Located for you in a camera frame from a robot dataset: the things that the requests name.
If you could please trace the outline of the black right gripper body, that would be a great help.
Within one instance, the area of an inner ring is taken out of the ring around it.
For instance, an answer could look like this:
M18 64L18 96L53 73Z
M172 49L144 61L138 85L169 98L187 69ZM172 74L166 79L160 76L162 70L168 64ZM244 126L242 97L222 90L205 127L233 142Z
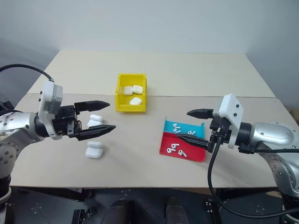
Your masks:
M207 151L212 153L217 144L218 137L222 137L220 144L229 143L231 130L231 123L227 118L212 119L210 129L212 130Z

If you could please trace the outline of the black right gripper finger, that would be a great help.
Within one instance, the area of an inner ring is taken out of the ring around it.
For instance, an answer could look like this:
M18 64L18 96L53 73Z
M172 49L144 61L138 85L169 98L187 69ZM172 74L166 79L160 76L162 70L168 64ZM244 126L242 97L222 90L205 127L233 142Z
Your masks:
M194 109L188 111L186 114L188 116L197 118L197 119L212 119L213 118L213 109Z
M176 136L178 138L180 138L181 140L183 140L184 142L188 143L189 145L192 145L195 147L200 147L200 148L204 148L205 150L207 150L207 148L209 146L209 141L199 138L199 137L196 137L195 135L179 133L179 134L176 134Z

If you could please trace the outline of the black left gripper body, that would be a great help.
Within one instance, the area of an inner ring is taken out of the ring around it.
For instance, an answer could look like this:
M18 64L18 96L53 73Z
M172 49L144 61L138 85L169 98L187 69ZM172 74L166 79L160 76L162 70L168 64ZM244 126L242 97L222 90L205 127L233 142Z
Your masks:
M52 122L57 134L67 135L70 138L76 137L82 130L81 121L78 120L77 111L73 105L60 107Z

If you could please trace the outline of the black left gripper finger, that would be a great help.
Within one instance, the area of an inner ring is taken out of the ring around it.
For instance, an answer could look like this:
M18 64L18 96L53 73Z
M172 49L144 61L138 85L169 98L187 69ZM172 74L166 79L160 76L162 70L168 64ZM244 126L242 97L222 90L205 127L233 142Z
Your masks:
M88 140L107 134L116 128L115 125L98 125L84 130L76 130L70 134L70 138L76 138L78 141Z
M77 112L84 112L84 111L99 111L106 107L109 107L110 104L104 101L94 100L94 101L84 101L84 102L77 102L74 103L75 109Z

